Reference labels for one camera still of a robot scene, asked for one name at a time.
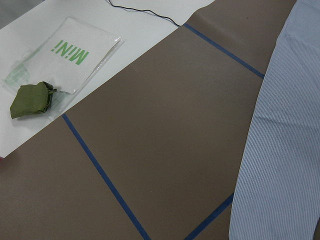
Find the light blue striped shirt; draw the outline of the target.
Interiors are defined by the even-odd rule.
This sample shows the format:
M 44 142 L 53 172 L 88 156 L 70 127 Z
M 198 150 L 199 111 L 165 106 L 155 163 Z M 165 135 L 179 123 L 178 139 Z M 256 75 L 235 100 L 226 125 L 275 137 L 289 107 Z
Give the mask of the light blue striped shirt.
M 320 3 L 298 0 L 277 38 L 232 202 L 231 240 L 311 240 L 320 219 Z

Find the clear plastic MINI bag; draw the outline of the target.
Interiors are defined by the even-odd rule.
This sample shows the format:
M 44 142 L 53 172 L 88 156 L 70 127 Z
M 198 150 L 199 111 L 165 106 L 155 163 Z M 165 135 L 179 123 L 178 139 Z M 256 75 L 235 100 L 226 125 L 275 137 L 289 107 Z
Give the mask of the clear plastic MINI bag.
M 42 114 L 53 120 L 66 110 L 122 44 L 121 37 L 69 16 L 45 42 L 14 63 L 2 79 L 2 87 L 15 99 L 22 85 L 49 83 L 57 92 L 50 108 Z

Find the green folded cloth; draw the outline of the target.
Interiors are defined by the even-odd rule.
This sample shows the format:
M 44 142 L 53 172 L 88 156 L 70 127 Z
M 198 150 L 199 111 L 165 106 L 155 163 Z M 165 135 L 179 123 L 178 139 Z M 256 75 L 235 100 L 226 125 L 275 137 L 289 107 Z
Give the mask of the green folded cloth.
M 21 85 L 9 108 L 10 117 L 16 119 L 46 113 L 57 91 L 53 85 L 45 81 L 38 84 Z

